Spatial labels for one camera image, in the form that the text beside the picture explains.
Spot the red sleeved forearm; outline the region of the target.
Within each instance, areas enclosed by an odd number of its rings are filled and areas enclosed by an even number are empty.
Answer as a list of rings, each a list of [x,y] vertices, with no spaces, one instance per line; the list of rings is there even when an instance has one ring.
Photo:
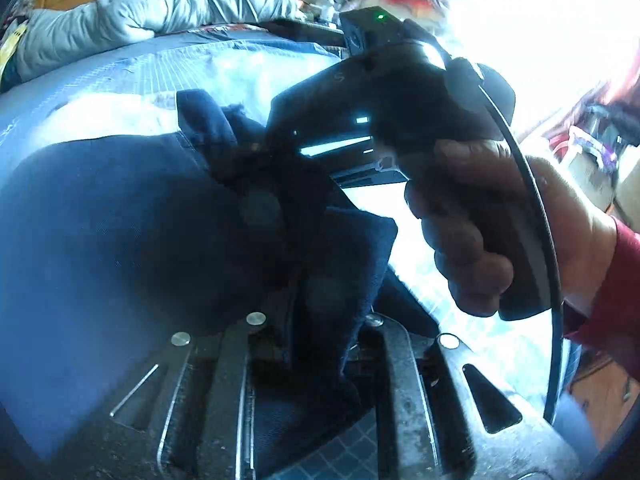
[[[589,316],[568,308],[564,336],[608,354],[639,380],[639,234],[615,220],[616,245]]]

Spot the person's right hand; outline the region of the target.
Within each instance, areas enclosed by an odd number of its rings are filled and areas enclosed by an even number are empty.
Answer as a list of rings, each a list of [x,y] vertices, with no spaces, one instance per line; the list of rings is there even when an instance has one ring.
[[[588,200],[570,175],[542,145],[526,148],[526,158],[544,201],[562,294],[570,307],[590,316],[615,252],[615,221]],[[487,188],[513,198],[526,194],[514,157],[503,142],[454,142],[435,145],[435,162],[448,182]],[[423,177],[406,185],[405,199],[421,220],[424,240],[446,278],[457,306],[465,313],[491,316],[514,279],[511,261],[488,252],[480,230],[456,196]]]

